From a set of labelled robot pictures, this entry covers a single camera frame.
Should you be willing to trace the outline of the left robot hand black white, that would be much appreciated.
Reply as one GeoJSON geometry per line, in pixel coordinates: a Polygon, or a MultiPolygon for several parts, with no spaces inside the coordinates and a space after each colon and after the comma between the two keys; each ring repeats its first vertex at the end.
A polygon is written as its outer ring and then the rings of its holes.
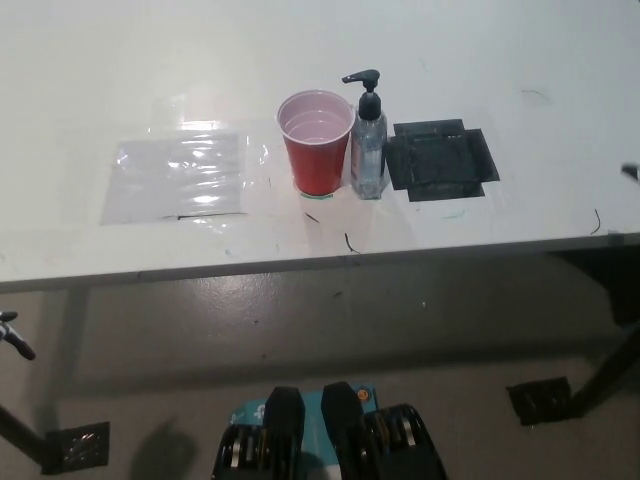
{"type": "Polygon", "coordinates": [[[2,311],[0,313],[1,340],[12,345],[26,360],[32,361],[36,354],[26,340],[10,325],[18,317],[14,311],[2,311]]]}

